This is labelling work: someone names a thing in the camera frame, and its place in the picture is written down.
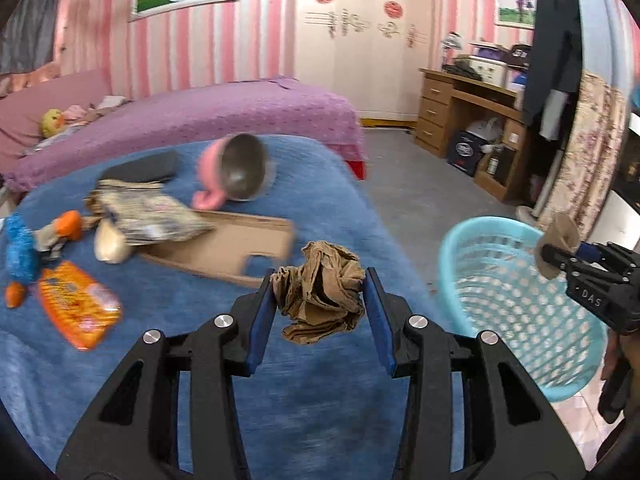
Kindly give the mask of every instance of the blue bedspread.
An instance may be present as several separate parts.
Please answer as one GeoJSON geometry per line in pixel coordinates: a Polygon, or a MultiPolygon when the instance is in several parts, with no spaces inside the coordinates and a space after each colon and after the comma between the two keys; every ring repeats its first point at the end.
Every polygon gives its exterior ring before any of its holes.
{"type": "MultiPolygon", "coordinates": [[[[415,312],[447,324],[425,286],[347,166],[315,140],[267,136],[276,181],[254,202],[225,210],[291,219],[296,244],[290,264],[303,261],[310,240],[328,240],[376,267],[388,292],[403,295],[415,312]]],[[[177,178],[166,192],[189,203],[198,188],[195,164],[207,143],[176,147],[177,178]]],[[[134,154],[117,160],[136,158],[134,154]]],[[[38,229],[80,208],[107,166],[99,164],[33,191],[18,210],[38,229]]],[[[6,237],[0,237],[0,290],[6,237]]],[[[149,328],[168,335],[196,329],[226,312],[247,289],[191,276],[133,257],[113,266],[94,257],[94,237],[68,244],[64,257],[115,292],[124,318],[97,349],[79,352],[63,340],[33,294],[15,310],[0,308],[0,397],[27,441],[50,467],[88,403],[135,340],[149,328]]],[[[378,363],[369,323],[311,346],[284,341],[287,319],[276,314],[262,365],[254,377],[234,380],[247,460],[256,480],[388,480],[404,417],[407,380],[391,380],[378,363]]],[[[186,405],[186,391],[180,401],[186,405]]],[[[180,464],[190,470],[187,417],[180,416],[180,464]]]]}

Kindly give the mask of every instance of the hanging clothes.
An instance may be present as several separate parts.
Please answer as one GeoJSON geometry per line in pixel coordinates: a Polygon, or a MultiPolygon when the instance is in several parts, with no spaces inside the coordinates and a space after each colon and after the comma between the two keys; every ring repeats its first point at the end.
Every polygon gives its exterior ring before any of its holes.
{"type": "Polygon", "coordinates": [[[53,60],[57,17],[58,0],[20,0],[0,27],[0,74],[33,72],[53,60]]]}
{"type": "MultiPolygon", "coordinates": [[[[530,126],[545,108],[552,90],[569,94],[577,92],[580,86],[582,30],[578,0],[537,0],[536,28],[528,61],[522,121],[530,126]]],[[[550,103],[550,112],[558,103],[556,95],[550,103]]]]}
{"type": "Polygon", "coordinates": [[[540,124],[540,135],[546,140],[558,140],[560,133],[560,118],[564,105],[569,97],[567,92],[553,89],[549,92],[545,102],[545,109],[542,112],[542,122],[540,124]]]}

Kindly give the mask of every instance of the cardboard piece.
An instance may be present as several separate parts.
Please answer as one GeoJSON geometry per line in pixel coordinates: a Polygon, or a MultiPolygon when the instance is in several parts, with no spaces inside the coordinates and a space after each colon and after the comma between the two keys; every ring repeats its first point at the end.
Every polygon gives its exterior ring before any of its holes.
{"type": "Polygon", "coordinates": [[[295,240],[293,222],[220,211],[196,213],[211,225],[210,231],[183,242],[141,246],[138,253],[157,264],[255,288],[262,277],[242,274],[249,256],[272,258],[275,267],[286,263],[295,240]]]}

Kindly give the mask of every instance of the yellow plush toy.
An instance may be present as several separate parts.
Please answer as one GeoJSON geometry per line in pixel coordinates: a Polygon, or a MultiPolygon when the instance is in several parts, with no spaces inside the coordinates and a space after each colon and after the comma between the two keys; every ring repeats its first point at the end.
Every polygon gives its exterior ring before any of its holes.
{"type": "Polygon", "coordinates": [[[52,108],[42,116],[40,121],[40,131],[45,139],[66,130],[65,117],[62,111],[52,108]]]}

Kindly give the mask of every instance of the stuffed toy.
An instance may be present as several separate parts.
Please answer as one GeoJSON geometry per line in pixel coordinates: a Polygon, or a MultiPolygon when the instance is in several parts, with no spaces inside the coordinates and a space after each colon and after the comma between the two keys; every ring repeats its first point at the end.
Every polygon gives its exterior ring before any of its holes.
{"type": "Polygon", "coordinates": [[[52,108],[42,116],[40,131],[45,139],[53,137],[66,130],[65,117],[62,111],[52,108]]]}
{"type": "Polygon", "coordinates": [[[65,117],[66,122],[72,123],[82,119],[86,115],[86,110],[79,105],[71,105],[62,114],[65,117]]]}
{"type": "Polygon", "coordinates": [[[27,287],[38,279],[41,264],[59,258],[67,240],[79,240],[83,224],[78,211],[67,211],[38,231],[31,231],[17,212],[4,221],[6,270],[11,277],[4,294],[7,307],[22,304],[27,287]]]}

